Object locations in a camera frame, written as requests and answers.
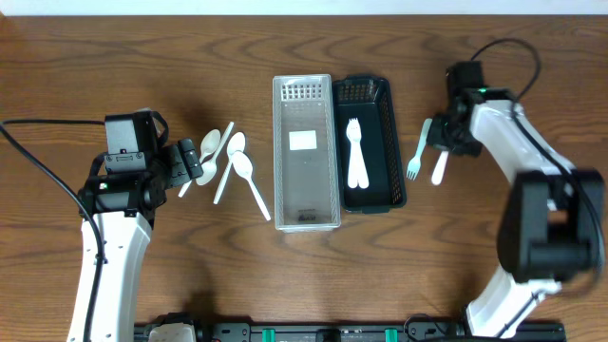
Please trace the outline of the white plastic fork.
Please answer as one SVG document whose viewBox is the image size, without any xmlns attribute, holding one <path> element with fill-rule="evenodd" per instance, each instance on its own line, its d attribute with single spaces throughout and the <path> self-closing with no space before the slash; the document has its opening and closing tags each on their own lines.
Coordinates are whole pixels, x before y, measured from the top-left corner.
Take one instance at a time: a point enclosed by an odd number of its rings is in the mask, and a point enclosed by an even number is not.
<svg viewBox="0 0 608 342">
<path fill-rule="evenodd" d="M 431 183 L 435 186 L 438 186 L 442 183 L 442 180 L 443 180 L 443 177 L 444 177 L 444 174 L 446 171 L 448 155 L 449 155 L 448 151 L 442 151 L 435 164 L 435 167 L 434 167 L 432 175 L 431 175 Z"/>
<path fill-rule="evenodd" d="M 362 132 L 357 118 L 349 119 L 346 133 L 351 144 L 347 184 L 351 189 L 367 189 L 370 181 L 362 153 Z"/>
</svg>

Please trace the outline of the short white plastic spoon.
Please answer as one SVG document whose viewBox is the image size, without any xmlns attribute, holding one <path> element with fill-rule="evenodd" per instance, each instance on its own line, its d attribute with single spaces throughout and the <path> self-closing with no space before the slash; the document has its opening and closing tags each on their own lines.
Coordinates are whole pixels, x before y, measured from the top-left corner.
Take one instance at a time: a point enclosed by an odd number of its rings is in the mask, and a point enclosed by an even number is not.
<svg viewBox="0 0 608 342">
<path fill-rule="evenodd" d="M 349 121 L 347 126 L 347 138 L 351 143 L 351 155 L 349 161 L 348 186 L 355 188 L 358 184 L 358 149 L 361 140 L 361 132 L 359 124 L 355 121 Z"/>
</svg>

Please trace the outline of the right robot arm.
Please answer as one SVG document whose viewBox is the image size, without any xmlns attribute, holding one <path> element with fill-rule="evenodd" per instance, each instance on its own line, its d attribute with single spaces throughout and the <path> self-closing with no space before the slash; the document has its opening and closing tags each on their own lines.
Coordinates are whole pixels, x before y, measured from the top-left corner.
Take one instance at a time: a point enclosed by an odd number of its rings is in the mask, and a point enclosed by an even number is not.
<svg viewBox="0 0 608 342">
<path fill-rule="evenodd" d="M 510 338 L 563 283 L 579 273 L 602 273 L 602 176 L 579 170 L 551 148 L 509 90 L 451 89 L 427 142 L 456 155 L 486 149 L 510 183 L 497 236 L 499 266 L 465 307 L 466 335 Z"/>
</svg>

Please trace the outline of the pale green plastic fork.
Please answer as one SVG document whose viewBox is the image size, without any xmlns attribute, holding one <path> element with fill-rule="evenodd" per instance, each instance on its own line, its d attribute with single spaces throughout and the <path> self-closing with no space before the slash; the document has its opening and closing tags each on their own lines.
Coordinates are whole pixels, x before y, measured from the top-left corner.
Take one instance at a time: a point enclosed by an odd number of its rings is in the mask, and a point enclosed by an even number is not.
<svg viewBox="0 0 608 342">
<path fill-rule="evenodd" d="M 424 149 L 427 145 L 428 132 L 431 127 L 431 124 L 432 124 L 431 118 L 427 118 L 423 122 L 414 156 L 408 162 L 407 178 L 410 181 L 414 181 L 419 174 L 419 171 L 421 168 L 421 157 L 422 157 Z"/>
</svg>

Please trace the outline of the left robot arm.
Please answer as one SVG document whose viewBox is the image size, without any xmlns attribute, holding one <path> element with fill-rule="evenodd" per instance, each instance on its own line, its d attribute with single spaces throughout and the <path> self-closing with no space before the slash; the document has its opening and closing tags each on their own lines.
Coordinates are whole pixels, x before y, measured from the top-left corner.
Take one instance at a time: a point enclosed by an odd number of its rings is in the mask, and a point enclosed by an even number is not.
<svg viewBox="0 0 608 342">
<path fill-rule="evenodd" d="M 201 175 L 190 139 L 158 150 L 103 153 L 79 190 L 83 260 L 67 338 L 131 341 L 143 257 L 166 192 Z"/>
</svg>

